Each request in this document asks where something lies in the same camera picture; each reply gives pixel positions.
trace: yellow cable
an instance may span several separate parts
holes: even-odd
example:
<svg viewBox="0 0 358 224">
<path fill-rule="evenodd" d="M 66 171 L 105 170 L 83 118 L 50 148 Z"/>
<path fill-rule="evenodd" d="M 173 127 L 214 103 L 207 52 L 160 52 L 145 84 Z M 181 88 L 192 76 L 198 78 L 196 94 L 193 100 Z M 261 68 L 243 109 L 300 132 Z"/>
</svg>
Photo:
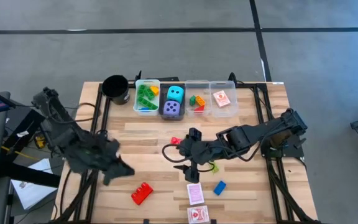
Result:
<svg viewBox="0 0 358 224">
<path fill-rule="evenodd" d="M 7 147 L 5 147 L 5 146 L 1 146 L 1 149 L 5 149 L 6 151 L 10 151 L 10 149 L 8 149 Z M 21 153 L 21 152 L 17 152 L 17 151 L 14 151 L 16 154 L 18 154 L 18 155 L 21 155 L 21 156 L 24 156 L 24 157 L 26 157 L 26 158 L 29 158 L 29 159 L 33 159 L 33 160 L 35 160 L 35 161 L 39 161 L 40 159 L 37 159 L 37 158 L 34 158 L 34 157 L 32 157 L 32 156 L 28 156 L 28 155 L 26 155 L 26 154 L 24 154 L 24 153 Z"/>
</svg>

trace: playing card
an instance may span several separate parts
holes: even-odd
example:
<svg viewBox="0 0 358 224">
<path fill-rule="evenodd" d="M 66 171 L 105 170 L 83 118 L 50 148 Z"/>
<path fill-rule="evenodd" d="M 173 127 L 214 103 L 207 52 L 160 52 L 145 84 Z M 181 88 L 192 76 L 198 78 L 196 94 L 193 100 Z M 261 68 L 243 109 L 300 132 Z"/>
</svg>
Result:
<svg viewBox="0 0 358 224">
<path fill-rule="evenodd" d="M 199 203 L 204 203 L 203 190 L 201 189 L 201 184 L 188 184 L 187 193 L 189 194 L 190 205 L 196 205 Z"/>
<path fill-rule="evenodd" d="M 189 223 L 209 222 L 208 209 L 206 205 L 187 208 Z"/>
<path fill-rule="evenodd" d="M 227 97 L 227 95 L 224 93 L 223 90 L 214 93 L 213 96 L 215 98 L 216 103 L 218 104 L 218 106 L 220 108 L 230 104 L 230 100 Z"/>
</svg>

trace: green lego brick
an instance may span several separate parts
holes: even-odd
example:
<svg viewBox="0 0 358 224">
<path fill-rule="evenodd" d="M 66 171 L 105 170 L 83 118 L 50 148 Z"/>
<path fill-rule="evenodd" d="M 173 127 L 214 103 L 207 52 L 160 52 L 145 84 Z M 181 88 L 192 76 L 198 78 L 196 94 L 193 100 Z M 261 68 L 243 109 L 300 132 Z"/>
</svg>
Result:
<svg viewBox="0 0 358 224">
<path fill-rule="evenodd" d="M 219 167 L 216 165 L 216 163 L 215 162 L 210 162 L 210 163 L 214 164 L 214 165 L 209 164 L 209 168 L 212 168 L 212 166 L 214 166 L 212 173 L 215 174 L 215 173 L 219 172 Z"/>
<path fill-rule="evenodd" d="M 196 104 L 196 96 L 192 96 L 192 97 L 190 97 L 190 106 L 193 106 L 193 105 L 195 105 Z"/>
<path fill-rule="evenodd" d="M 137 102 L 143 106 L 150 108 L 150 110 L 156 110 L 158 108 L 158 106 L 152 104 L 149 100 L 146 100 L 145 98 L 143 98 L 141 96 L 137 98 Z"/>
<path fill-rule="evenodd" d="M 140 85 L 137 90 L 137 96 L 144 96 L 146 86 Z"/>
<path fill-rule="evenodd" d="M 145 95 L 147 96 L 147 98 L 148 98 L 149 100 L 153 100 L 153 99 L 154 99 L 154 93 L 153 93 L 153 91 L 152 91 L 150 88 L 148 88 L 148 89 L 145 90 Z"/>
</svg>

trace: wooden table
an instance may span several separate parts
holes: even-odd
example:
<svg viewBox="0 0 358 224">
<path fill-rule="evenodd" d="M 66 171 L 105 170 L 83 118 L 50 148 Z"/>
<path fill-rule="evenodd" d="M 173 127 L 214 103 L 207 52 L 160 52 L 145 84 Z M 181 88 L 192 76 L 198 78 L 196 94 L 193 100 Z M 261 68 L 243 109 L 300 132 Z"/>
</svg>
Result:
<svg viewBox="0 0 358 224">
<path fill-rule="evenodd" d="M 99 82 L 84 83 L 80 103 L 95 103 L 98 85 Z M 280 116 L 289 107 L 285 87 L 273 83 L 267 83 L 267 86 L 272 111 L 275 117 Z M 203 133 L 204 140 L 213 140 L 216 139 L 217 132 L 232 126 L 258 124 L 253 92 L 249 89 L 237 89 L 239 112 L 231 118 L 185 116 L 182 121 L 164 121 L 160 116 L 138 116 L 132 109 L 135 90 L 130 91 L 130 102 L 122 106 L 111 104 L 107 128 L 109 138 L 116 138 L 121 143 L 122 159 L 135 169 L 135 176 L 114 179 L 109 186 L 105 186 L 103 175 L 99 174 L 92 223 L 142 223 L 145 218 L 151 223 L 186 223 L 186 209 L 190 207 L 186 189 L 189 182 L 185 181 L 180 170 L 173 168 L 177 164 L 164 159 L 161 154 L 162 147 L 168 144 L 173 136 L 183 138 L 192 127 Z M 93 108 L 84 106 L 78 110 L 76 118 L 89 118 L 92 115 Z M 80 126 L 90 129 L 91 121 L 80 123 Z M 175 149 L 167 149 L 167 154 L 172 159 L 181 158 Z M 216 163 L 219 167 L 218 173 L 200 174 L 210 218 L 217 219 L 218 223 L 275 223 L 266 163 L 260 153 L 250 162 L 232 159 L 219 160 Z M 317 219 L 305 168 L 293 158 L 283 158 L 283 163 L 290 193 L 306 214 Z M 208 166 L 199 166 L 199 169 L 207 168 Z M 58 206 L 68 170 L 68 165 L 65 165 L 56 197 Z M 77 194 L 80 178 L 80 174 L 71 174 L 69 177 L 63 199 L 64 208 L 69 206 Z M 217 196 L 213 189 L 220 180 L 225 181 L 227 187 Z M 131 193 L 142 182 L 150 184 L 154 192 L 138 206 L 132 201 Z M 281 193 L 279 198 L 282 216 L 286 218 Z M 85 195 L 82 219 L 85 218 L 87 200 L 88 195 Z"/>
</svg>

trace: red toy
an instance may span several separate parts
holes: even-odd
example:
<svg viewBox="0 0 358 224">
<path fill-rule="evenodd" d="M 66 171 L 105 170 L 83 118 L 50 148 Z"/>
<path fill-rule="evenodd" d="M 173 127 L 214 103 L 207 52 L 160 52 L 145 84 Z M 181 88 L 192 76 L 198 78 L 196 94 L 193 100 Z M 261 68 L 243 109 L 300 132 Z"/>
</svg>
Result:
<svg viewBox="0 0 358 224">
<path fill-rule="evenodd" d="M 142 185 L 136 189 L 136 191 L 131 195 L 132 199 L 137 205 L 141 205 L 141 203 L 153 192 L 153 189 L 149 184 L 143 182 Z"/>
<path fill-rule="evenodd" d="M 204 111 L 204 105 L 203 106 L 199 106 L 197 109 L 195 109 L 194 111 Z"/>
<path fill-rule="evenodd" d="M 171 144 L 180 144 L 180 142 L 181 142 L 181 139 L 178 139 L 178 138 L 175 138 L 175 137 L 171 138 Z"/>
</svg>

